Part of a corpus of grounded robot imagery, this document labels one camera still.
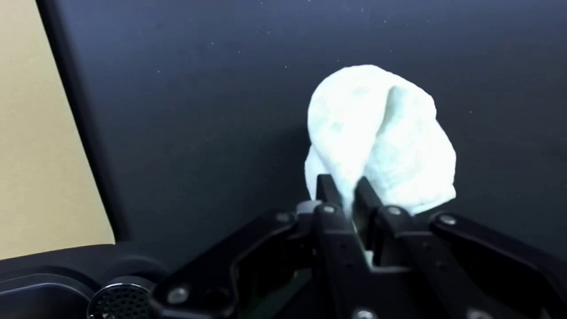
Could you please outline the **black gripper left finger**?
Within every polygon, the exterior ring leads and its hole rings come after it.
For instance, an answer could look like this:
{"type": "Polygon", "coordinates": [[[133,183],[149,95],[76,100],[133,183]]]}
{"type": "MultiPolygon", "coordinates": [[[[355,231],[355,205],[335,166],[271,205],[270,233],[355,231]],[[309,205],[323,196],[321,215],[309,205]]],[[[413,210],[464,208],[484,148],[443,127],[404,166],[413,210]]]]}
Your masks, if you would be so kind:
{"type": "Polygon", "coordinates": [[[332,175],[317,176],[314,212],[323,309],[330,319],[387,319],[365,253],[332,175]]]}

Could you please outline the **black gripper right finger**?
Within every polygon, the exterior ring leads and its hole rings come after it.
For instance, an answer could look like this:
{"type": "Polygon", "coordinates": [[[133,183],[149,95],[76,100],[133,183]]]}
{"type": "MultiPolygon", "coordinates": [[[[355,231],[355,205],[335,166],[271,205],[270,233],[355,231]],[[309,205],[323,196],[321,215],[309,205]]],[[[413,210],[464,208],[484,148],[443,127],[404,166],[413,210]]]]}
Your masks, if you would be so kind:
{"type": "Polygon", "coordinates": [[[470,319],[472,279],[427,224],[399,205],[387,205],[362,176],[355,187],[353,219],[374,265],[408,265],[449,319],[470,319]]]}

